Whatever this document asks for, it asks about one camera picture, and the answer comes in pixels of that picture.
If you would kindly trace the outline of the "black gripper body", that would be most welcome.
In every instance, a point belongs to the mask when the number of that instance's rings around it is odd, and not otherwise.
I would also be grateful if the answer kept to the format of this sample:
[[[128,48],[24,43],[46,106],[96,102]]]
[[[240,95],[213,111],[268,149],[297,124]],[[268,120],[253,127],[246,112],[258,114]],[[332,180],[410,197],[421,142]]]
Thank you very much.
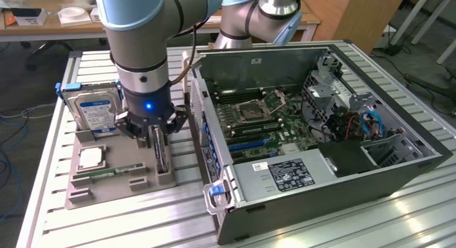
[[[134,92],[122,87],[122,95],[128,111],[140,118],[140,122],[142,118],[146,118],[150,125],[158,125],[165,123],[174,113],[169,84],[149,93]]]

